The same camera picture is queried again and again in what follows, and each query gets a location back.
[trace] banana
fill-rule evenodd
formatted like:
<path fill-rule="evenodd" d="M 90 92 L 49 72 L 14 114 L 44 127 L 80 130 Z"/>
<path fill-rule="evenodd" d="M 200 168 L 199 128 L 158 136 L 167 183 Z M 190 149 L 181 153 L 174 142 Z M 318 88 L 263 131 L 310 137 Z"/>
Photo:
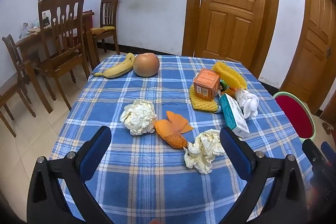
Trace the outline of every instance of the banana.
<path fill-rule="evenodd" d="M 116 78 L 118 76 L 124 75 L 133 68 L 135 56 L 133 53 L 128 53 L 125 56 L 125 60 L 112 68 L 105 70 L 104 72 L 93 73 L 95 76 L 105 76 L 107 78 Z"/>

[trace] crumpled tissue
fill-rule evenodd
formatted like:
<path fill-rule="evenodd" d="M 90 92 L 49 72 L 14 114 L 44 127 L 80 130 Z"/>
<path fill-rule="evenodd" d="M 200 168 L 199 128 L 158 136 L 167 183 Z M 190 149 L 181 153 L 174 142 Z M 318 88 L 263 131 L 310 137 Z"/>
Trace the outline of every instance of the crumpled tissue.
<path fill-rule="evenodd" d="M 124 107 L 120 121 L 130 130 L 133 136 L 153 133 L 156 114 L 152 102 L 135 99 L 132 105 Z"/>
<path fill-rule="evenodd" d="M 249 93 L 247 90 L 237 89 L 235 97 L 243 110 L 244 119 L 258 115 L 259 98 L 256 95 Z"/>
<path fill-rule="evenodd" d="M 200 133 L 194 143 L 188 142 L 188 148 L 184 147 L 184 151 L 184 161 L 187 167 L 195 167 L 202 175 L 211 173 L 211 162 L 216 156 L 225 153 L 219 140 L 219 130 L 216 129 Z"/>

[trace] blue gripper pad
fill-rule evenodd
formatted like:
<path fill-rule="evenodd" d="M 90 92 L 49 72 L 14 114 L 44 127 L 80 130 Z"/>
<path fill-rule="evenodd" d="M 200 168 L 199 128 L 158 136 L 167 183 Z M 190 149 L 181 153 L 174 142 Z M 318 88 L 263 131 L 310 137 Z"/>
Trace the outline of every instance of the blue gripper pad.
<path fill-rule="evenodd" d="M 336 168 L 336 153 L 334 152 L 334 150 L 332 150 L 327 142 L 323 142 L 321 144 L 321 151 L 323 152 L 331 166 L 333 168 Z"/>
<path fill-rule="evenodd" d="M 253 150 L 246 142 L 239 140 L 229 127 L 221 129 L 219 138 L 239 177 L 248 181 L 256 166 Z"/>
<path fill-rule="evenodd" d="M 85 182 L 93 177 L 111 143 L 111 137 L 110 128 L 102 126 L 92 139 L 80 148 L 77 153 L 76 167 L 81 181 Z"/>

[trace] plaid tablecloth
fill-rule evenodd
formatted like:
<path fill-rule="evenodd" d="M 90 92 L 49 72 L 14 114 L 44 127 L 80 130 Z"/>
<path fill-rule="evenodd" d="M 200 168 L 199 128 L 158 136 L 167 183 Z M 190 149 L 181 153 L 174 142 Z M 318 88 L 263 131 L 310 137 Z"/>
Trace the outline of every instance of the plaid tablecloth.
<path fill-rule="evenodd" d="M 141 78 L 133 70 L 115 79 L 91 76 L 65 121 L 51 158 L 59 159 L 69 151 L 77 151 L 100 126 L 108 126 L 112 131 L 111 144 L 86 185 L 114 223 L 147 224 L 158 218 L 168 224 L 216 224 L 246 185 L 228 157 L 217 156 L 213 171 L 201 175 L 196 169 L 185 166 L 183 150 L 171 148 L 156 133 L 133 137 L 119 121 L 124 107 L 140 98 L 154 103 L 158 119 L 166 118 L 167 110 L 187 118 L 194 127 L 184 134 L 189 142 L 201 132 L 225 126 L 222 113 L 194 110 L 189 99 L 193 78 L 201 68 L 211 68 L 216 60 L 179 56 L 158 58 L 159 72 L 150 78 Z M 95 72 L 123 60 L 124 56 L 111 56 Z M 284 158 L 293 154 L 308 185 L 311 165 L 283 111 L 243 65 L 226 63 L 244 76 L 248 90 L 259 97 L 258 115 L 248 118 L 251 134 L 244 140 L 254 151 L 262 150 L 270 157 Z M 271 182 L 268 180 L 250 218 L 260 213 Z M 81 218 L 64 183 L 62 189 L 72 212 Z"/>

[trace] door handle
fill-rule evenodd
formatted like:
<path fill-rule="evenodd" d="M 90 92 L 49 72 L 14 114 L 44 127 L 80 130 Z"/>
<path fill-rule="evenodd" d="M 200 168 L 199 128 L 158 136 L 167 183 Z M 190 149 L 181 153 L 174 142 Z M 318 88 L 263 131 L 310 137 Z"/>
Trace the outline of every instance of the door handle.
<path fill-rule="evenodd" d="M 331 48 L 327 48 L 327 59 L 330 57 L 330 55 L 331 55 Z"/>

